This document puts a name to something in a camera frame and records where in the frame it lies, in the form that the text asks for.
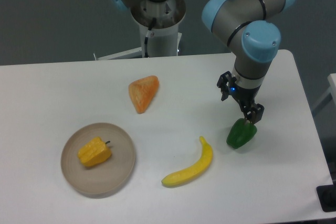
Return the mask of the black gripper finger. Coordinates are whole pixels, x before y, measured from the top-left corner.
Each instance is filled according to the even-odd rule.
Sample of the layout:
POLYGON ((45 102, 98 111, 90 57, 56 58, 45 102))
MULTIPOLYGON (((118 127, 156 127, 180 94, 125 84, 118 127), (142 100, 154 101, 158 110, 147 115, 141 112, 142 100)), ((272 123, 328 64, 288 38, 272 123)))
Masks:
POLYGON ((227 71, 220 75, 217 87, 221 90, 221 101, 225 101, 230 96, 230 84, 232 82, 232 74, 231 72, 227 71))
POLYGON ((262 115, 264 113, 264 106, 259 103, 252 102, 249 105, 243 105, 242 112, 244 114, 244 118, 247 121, 252 124, 256 124, 262 118, 262 115))

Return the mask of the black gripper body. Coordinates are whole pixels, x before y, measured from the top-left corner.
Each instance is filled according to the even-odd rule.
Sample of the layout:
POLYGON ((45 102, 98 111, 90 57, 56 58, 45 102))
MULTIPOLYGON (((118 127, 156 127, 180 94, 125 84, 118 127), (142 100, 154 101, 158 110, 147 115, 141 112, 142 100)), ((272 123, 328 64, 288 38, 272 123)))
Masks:
POLYGON ((229 86, 229 94, 238 103, 241 109, 250 109, 256 106, 255 97, 260 87, 246 89, 238 86, 236 83, 231 83, 229 86))

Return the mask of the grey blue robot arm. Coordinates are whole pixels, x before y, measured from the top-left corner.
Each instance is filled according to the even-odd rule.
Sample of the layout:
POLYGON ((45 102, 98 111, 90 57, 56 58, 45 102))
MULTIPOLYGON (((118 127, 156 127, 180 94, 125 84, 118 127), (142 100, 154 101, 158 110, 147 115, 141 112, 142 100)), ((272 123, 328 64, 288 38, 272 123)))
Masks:
MULTIPOLYGON (((177 32, 185 17, 183 0, 112 0, 129 9, 139 26, 144 58, 177 55, 177 32)), ((261 120, 264 107, 255 102, 264 77, 278 52, 279 29, 267 19, 294 4, 295 0, 210 0, 202 22, 235 55, 232 71, 222 74, 217 86, 222 99, 239 104, 251 123, 261 120)))

